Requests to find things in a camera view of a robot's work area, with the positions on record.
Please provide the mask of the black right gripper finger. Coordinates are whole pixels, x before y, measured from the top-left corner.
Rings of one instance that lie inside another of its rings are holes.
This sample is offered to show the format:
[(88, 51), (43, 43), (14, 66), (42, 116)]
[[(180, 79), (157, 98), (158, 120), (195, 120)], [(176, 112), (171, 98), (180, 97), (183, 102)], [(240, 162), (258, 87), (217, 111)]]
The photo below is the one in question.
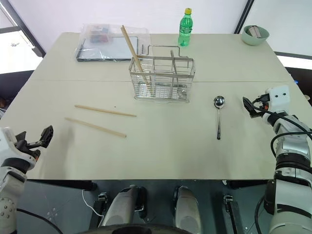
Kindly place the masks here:
[(243, 105), (244, 105), (245, 109), (248, 111), (251, 118), (263, 116), (262, 112), (256, 111), (256, 109), (254, 108), (254, 105), (252, 104), (252, 102), (248, 98), (243, 97), (242, 100), (243, 100)]

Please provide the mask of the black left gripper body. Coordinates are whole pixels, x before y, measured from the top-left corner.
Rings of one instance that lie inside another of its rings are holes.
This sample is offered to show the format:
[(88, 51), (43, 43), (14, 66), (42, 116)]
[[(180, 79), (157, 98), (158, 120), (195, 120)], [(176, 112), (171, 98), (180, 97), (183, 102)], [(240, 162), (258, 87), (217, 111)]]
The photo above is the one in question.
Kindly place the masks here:
[(34, 148), (38, 148), (41, 146), (41, 142), (33, 142), (28, 143), (26, 140), (20, 140), (14, 144), (15, 148), (21, 151), (22, 153), (25, 153), (29, 156), (31, 156), (33, 159), (38, 160), (41, 152), (40, 150), (32, 150)]

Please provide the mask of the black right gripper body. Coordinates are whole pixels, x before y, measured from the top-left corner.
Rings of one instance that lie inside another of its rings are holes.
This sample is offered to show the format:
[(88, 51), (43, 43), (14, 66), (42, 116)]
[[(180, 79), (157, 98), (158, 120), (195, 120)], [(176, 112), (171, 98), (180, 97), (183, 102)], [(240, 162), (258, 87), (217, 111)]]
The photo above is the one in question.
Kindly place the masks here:
[[(270, 101), (269, 94), (260, 95), (253, 101), (253, 108), (258, 111), (267, 111), (269, 108), (269, 101)], [(259, 107), (256, 107), (255, 106), (256, 103), (260, 103), (261, 105)]]

